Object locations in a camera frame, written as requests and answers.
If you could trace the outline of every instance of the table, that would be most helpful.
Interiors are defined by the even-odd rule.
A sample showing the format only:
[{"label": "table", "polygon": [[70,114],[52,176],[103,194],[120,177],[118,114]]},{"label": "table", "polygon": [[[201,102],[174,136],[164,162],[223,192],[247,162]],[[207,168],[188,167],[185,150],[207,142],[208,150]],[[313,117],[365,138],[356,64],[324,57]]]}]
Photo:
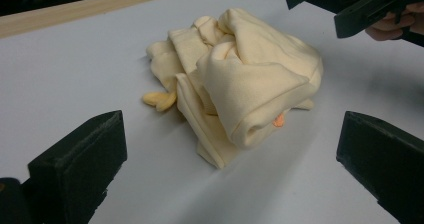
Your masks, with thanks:
[{"label": "table", "polygon": [[[325,73],[313,110],[289,112],[263,145],[216,170],[195,154],[197,138],[176,108],[157,113],[140,97],[161,90],[146,47],[230,7],[316,47]],[[100,12],[79,19],[70,11],[62,15],[78,16],[72,21],[0,39],[1,176],[25,181],[38,154],[90,117],[120,109],[129,159],[91,224],[398,223],[335,155],[346,110],[424,139],[422,47],[364,33],[337,39],[333,14],[308,3],[288,11],[284,0],[151,0]]]},{"label": "table", "polygon": [[150,0],[84,0],[0,17],[0,38],[99,15]]}]

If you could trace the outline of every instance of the cream-colored fabric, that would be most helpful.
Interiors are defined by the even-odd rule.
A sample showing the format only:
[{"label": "cream-colored fabric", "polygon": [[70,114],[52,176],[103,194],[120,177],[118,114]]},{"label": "cream-colored fabric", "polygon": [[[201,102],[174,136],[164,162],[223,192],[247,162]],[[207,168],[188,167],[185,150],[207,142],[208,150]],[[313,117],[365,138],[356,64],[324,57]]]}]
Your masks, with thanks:
[{"label": "cream-colored fabric", "polygon": [[176,91],[199,138],[197,152],[218,168],[262,143],[290,109],[312,108],[323,72],[314,48],[242,9],[170,31],[147,53],[169,95],[158,102],[150,99],[161,95],[150,93],[145,102],[163,110]]}]

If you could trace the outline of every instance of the black device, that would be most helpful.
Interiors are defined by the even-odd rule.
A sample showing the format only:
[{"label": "black device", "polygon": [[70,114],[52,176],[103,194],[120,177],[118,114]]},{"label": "black device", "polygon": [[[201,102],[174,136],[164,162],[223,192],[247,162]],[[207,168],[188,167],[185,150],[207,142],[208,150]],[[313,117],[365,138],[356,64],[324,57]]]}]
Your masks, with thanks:
[{"label": "black device", "polygon": [[[289,9],[307,0],[286,0]],[[361,32],[386,16],[388,12],[396,14],[395,22],[400,21],[402,11],[406,5],[424,0],[339,0],[333,9],[338,12],[334,17],[338,38],[347,38]],[[405,37],[409,29],[404,29]]]},{"label": "black device", "polygon": [[122,112],[89,119],[32,160],[23,184],[0,178],[0,224],[87,224],[126,160]]},{"label": "black device", "polygon": [[337,160],[400,223],[424,223],[423,140],[378,118],[346,112]]}]

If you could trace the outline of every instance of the wooden surface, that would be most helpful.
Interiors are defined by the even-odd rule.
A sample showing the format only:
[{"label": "wooden surface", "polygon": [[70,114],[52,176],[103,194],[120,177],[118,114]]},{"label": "wooden surface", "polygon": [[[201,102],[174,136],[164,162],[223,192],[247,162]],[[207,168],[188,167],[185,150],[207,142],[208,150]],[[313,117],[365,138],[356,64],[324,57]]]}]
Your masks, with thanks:
[{"label": "wooden surface", "polygon": [[97,15],[151,0],[84,0],[0,17],[0,38]]}]

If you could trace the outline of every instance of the person's hand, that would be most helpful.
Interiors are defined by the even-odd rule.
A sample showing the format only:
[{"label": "person's hand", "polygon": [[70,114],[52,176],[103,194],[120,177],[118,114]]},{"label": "person's hand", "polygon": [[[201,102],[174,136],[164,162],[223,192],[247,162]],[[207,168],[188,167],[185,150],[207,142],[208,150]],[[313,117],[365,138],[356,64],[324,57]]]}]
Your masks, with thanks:
[{"label": "person's hand", "polygon": [[402,36],[403,27],[410,26],[410,31],[424,35],[424,2],[408,5],[402,13],[398,24],[395,24],[395,14],[388,13],[382,20],[365,29],[374,40],[392,40]]}]

